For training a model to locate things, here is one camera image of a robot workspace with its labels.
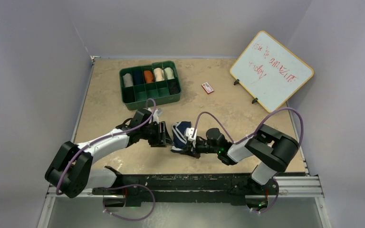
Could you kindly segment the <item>navy white underwear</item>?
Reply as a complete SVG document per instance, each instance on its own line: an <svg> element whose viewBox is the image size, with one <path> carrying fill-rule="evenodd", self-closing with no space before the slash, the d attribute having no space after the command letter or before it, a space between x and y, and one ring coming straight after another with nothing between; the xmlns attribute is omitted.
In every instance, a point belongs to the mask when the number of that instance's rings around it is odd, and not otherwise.
<svg viewBox="0 0 365 228"><path fill-rule="evenodd" d="M185 136L185 131L188 128L191 128L192 123L189 121L181 121L176 122L172 125L172 133L173 133L173 146L171 148L171 152L180 153L187 146L187 138Z"/></svg>

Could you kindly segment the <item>black striped underwear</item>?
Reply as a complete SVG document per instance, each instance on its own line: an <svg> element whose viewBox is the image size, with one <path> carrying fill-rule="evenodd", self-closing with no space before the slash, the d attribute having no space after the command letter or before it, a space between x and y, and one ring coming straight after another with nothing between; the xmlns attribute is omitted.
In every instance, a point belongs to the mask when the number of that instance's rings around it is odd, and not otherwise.
<svg viewBox="0 0 365 228"><path fill-rule="evenodd" d="M181 92L180 85L178 81L168 81L168 89L170 95L176 95Z"/></svg>

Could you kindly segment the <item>green divided storage tray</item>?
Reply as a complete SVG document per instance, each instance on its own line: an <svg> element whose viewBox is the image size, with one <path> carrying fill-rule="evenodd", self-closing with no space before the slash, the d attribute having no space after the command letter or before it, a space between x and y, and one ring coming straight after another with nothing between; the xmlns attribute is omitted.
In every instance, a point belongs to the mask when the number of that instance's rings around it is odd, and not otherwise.
<svg viewBox="0 0 365 228"><path fill-rule="evenodd" d="M132 87L124 87L122 76L126 73L133 74L134 71L140 70L150 70L153 72L155 68L165 69L166 67L171 67L174 71L175 78L171 81L178 81L180 85L181 92L176 95L170 95L168 89L168 81L165 79L160 82L144 83L142 85L133 85ZM176 65L173 61L163 61L155 62L148 65L133 66L128 68L123 68L119 71L120 88L121 88L121 99L128 110L137 110L145 107L145 102L148 98L155 100L157 105L164 105L169 103L175 103L180 100L182 87L180 79L178 76Z"/></svg>

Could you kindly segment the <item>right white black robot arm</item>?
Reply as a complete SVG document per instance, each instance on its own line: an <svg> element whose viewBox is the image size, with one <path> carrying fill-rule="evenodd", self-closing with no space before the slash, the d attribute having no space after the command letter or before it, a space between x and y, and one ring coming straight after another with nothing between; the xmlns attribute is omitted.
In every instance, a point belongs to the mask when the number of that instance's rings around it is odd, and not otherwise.
<svg viewBox="0 0 365 228"><path fill-rule="evenodd" d="M191 122L177 122L172 126L174 153L200 158L202 153L215 153L226 165L235 165L240 161L255 156L260 160L248 180L248 188L253 193L260 193L267 182L277 173L284 172L299 150L299 143L266 124L254 136L234 144L229 142L219 128L211 128L202 138L194 133Z"/></svg>

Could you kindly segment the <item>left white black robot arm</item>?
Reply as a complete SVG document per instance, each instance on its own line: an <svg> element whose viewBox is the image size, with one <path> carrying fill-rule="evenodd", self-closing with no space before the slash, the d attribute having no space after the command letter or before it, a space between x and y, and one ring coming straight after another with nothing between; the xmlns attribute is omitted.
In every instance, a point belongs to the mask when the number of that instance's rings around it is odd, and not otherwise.
<svg viewBox="0 0 365 228"><path fill-rule="evenodd" d="M118 171L111 167L92 170L92 165L109 154L146 140L150 147L172 145L166 123L160 121L162 110L139 109L109 133L96 139L75 144L63 143L49 165L45 180L57 188L58 194L74 198L85 189L104 187L118 194L123 187Z"/></svg>

